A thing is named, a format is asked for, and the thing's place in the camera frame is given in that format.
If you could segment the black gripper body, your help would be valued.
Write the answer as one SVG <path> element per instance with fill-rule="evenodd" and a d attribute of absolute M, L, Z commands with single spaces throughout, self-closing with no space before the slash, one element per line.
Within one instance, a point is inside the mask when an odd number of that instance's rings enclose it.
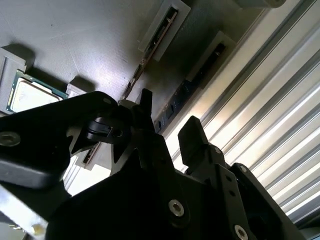
<path fill-rule="evenodd" d="M 122 169 L 65 202 L 48 240 L 232 238 L 227 187 L 232 173 L 214 155 L 195 177 L 177 173 L 166 149 L 137 149 Z"/>

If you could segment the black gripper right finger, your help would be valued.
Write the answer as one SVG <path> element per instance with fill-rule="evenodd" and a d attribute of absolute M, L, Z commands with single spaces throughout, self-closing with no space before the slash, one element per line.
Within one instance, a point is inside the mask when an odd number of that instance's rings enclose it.
<path fill-rule="evenodd" d="M 192 240 L 301 240 L 302 233 L 243 164 L 228 165 L 192 116 L 178 133 Z"/>

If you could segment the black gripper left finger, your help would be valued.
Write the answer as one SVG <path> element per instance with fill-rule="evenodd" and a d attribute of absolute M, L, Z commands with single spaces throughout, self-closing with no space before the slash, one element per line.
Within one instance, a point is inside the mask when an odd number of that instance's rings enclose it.
<path fill-rule="evenodd" d="M 2 117 L 1 221 L 48 228 L 57 210 L 74 197 L 63 184 L 71 157 L 98 143 L 111 145 L 110 176 L 135 150 L 168 151 L 155 132 L 151 110 L 152 93 L 147 89 L 131 107 L 95 91 Z"/>

